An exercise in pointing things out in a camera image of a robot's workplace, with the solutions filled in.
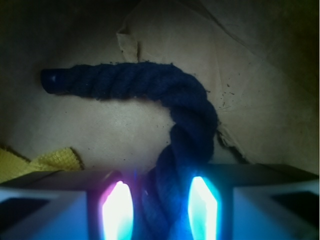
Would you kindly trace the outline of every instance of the rope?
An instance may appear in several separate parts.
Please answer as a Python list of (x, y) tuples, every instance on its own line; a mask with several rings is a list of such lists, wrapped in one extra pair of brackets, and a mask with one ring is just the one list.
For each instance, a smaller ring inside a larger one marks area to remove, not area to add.
[[(43, 70), (41, 78), (49, 71), (55, 70)], [(132, 239), (192, 239), (189, 187), (213, 155), (217, 128), (217, 115), (203, 86), (172, 64), (151, 62), (77, 65), (56, 73), (68, 94), (97, 100), (147, 97), (169, 108), (175, 122), (170, 145), (133, 194)]]

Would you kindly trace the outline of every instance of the crumpled paper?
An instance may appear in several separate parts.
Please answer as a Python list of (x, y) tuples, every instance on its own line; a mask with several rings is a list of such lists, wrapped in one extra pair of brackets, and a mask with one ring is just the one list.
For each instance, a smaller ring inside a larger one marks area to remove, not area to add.
[(142, 0), (117, 39), (128, 62), (173, 63), (194, 75), (208, 89), (224, 144), (249, 162), (319, 174), (315, 5)]

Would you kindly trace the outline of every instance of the bright light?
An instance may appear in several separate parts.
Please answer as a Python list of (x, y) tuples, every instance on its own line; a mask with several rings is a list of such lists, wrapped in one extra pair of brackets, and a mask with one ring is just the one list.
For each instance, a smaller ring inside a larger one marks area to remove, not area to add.
[(194, 240), (216, 240), (220, 222), (221, 198), (209, 180), (193, 178), (188, 202), (188, 215)]
[(133, 230), (134, 207), (129, 186), (118, 181), (100, 199), (105, 240), (130, 240)]

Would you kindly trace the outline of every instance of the yellow fabric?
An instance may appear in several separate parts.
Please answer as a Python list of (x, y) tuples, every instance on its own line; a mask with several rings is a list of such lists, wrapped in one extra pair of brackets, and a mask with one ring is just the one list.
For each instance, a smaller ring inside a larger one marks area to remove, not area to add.
[(71, 148), (50, 152), (29, 161), (0, 148), (0, 183), (36, 171), (76, 171), (81, 163)]

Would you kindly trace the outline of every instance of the blue led light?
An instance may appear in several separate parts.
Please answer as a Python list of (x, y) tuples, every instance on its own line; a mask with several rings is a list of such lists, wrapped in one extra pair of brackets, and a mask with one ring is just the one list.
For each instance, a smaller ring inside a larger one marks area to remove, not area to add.
[(105, 240), (130, 240), (133, 231), (134, 207), (129, 186), (118, 181), (100, 199), (100, 221)]
[(188, 200), (189, 223), (193, 239), (216, 240), (221, 221), (221, 197), (206, 178), (193, 178)]

